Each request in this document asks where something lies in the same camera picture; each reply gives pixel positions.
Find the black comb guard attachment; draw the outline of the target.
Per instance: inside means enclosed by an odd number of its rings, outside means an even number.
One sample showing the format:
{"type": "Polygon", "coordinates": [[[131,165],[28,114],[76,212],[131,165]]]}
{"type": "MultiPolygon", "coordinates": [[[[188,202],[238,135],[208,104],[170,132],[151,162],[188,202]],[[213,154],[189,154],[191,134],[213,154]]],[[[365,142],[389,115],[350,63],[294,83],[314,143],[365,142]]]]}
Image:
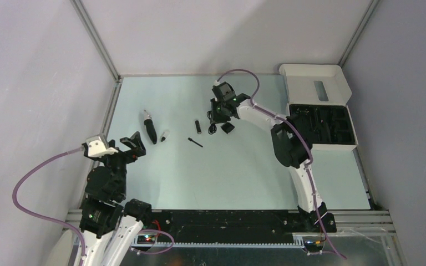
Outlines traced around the black comb guard attachment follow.
{"type": "Polygon", "coordinates": [[[231,124],[231,123],[229,123],[229,122],[226,122],[226,123],[224,123],[224,124],[222,124],[221,125],[221,129],[222,129],[222,131],[224,132],[224,133],[226,133],[226,134],[229,134],[229,133],[231,133],[233,130],[234,130],[234,126],[233,126],[233,124],[231,124]]]}

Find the black hair trimmer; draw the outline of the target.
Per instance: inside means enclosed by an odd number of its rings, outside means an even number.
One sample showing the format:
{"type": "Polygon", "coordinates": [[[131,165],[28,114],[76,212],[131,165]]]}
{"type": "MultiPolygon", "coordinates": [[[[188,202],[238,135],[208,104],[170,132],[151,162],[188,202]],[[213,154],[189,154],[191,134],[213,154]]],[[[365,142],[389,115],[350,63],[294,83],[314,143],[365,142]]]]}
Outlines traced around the black hair trimmer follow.
{"type": "Polygon", "coordinates": [[[155,145],[157,144],[157,133],[152,120],[152,116],[145,109],[143,110],[143,114],[144,114],[144,125],[146,128],[147,135],[149,139],[151,140],[151,142],[153,143],[153,145],[155,145]]]}

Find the black cylindrical attachment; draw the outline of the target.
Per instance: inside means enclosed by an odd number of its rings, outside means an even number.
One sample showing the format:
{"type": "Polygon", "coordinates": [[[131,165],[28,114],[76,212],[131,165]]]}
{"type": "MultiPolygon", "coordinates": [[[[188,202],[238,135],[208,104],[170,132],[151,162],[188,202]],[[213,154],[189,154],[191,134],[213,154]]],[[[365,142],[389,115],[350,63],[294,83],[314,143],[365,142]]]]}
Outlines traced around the black cylindrical attachment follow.
{"type": "Polygon", "coordinates": [[[200,126],[200,122],[199,122],[199,120],[195,120],[195,127],[196,127],[196,132],[197,132],[198,134],[201,134],[201,133],[202,133],[202,131],[201,131],[201,126],[200,126]]]}

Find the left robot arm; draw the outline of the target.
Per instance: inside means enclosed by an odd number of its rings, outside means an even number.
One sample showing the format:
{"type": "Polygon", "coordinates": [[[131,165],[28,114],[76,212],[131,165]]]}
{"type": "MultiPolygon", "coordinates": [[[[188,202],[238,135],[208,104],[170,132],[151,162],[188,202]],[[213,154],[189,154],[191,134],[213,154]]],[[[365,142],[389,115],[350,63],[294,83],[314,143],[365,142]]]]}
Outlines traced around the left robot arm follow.
{"type": "Polygon", "coordinates": [[[146,155],[140,132],[119,140],[97,135],[83,143],[84,156],[100,162],[87,175],[76,265],[119,265],[136,235],[153,224],[151,204],[126,199],[127,165],[146,155]]]}

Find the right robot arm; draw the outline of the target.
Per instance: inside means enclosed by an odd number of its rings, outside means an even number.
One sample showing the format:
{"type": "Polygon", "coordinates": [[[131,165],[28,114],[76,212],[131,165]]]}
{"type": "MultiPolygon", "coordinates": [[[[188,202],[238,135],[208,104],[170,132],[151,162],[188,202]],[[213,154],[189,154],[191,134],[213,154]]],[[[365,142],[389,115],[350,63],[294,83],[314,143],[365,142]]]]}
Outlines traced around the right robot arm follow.
{"type": "Polygon", "coordinates": [[[291,117],[272,112],[255,101],[238,96],[231,100],[210,100],[207,112],[211,125],[226,124],[233,117],[248,121],[271,134],[273,151],[288,169],[298,199],[300,223],[306,232],[337,231],[334,215],[320,196],[312,172],[312,145],[292,125],[291,117]]]}

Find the small black cleaning brush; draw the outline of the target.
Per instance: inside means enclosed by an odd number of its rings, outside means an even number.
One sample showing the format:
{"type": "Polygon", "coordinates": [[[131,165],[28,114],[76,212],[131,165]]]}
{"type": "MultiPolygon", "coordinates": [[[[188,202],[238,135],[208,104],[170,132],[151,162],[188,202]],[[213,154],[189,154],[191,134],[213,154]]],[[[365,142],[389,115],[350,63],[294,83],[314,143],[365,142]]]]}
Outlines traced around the small black cleaning brush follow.
{"type": "Polygon", "coordinates": [[[190,137],[188,137],[187,138],[187,140],[189,140],[190,142],[192,142],[192,143],[194,143],[194,144],[196,144],[197,146],[199,146],[199,147],[204,147],[202,144],[200,144],[200,143],[198,143],[198,142],[196,142],[195,140],[193,140],[192,138],[190,138],[190,137]]]}

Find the white box with black tray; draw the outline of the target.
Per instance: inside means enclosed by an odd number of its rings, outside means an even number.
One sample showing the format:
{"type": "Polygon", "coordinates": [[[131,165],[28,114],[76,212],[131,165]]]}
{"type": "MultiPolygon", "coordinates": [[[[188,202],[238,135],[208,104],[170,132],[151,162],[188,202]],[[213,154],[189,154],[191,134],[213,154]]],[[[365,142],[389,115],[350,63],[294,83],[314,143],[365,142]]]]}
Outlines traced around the white box with black tray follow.
{"type": "Polygon", "coordinates": [[[288,112],[297,116],[314,150],[353,151],[358,146],[348,101],[352,92],[338,65],[282,64],[288,112]]]}

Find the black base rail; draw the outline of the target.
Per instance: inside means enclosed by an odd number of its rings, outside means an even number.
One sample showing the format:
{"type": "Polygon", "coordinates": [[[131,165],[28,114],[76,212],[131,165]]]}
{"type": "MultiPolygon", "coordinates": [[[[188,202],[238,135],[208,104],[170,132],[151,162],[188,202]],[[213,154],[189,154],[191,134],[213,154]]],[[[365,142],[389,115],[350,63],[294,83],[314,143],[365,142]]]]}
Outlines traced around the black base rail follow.
{"type": "Polygon", "coordinates": [[[306,232],[294,210],[162,210],[149,214],[155,229],[176,244],[291,244],[306,232]]]}

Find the aluminium frame front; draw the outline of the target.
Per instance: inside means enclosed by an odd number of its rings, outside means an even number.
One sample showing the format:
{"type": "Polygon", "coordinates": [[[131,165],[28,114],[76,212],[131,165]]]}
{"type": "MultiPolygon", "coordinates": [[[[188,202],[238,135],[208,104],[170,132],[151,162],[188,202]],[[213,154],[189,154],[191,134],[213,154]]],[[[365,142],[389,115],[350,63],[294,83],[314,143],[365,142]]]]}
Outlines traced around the aluminium frame front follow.
{"type": "Polygon", "coordinates": [[[390,265],[404,264],[388,211],[332,210],[307,222],[297,210],[153,210],[147,219],[178,247],[305,247],[305,237],[330,247],[340,237],[380,237],[390,265]]]}

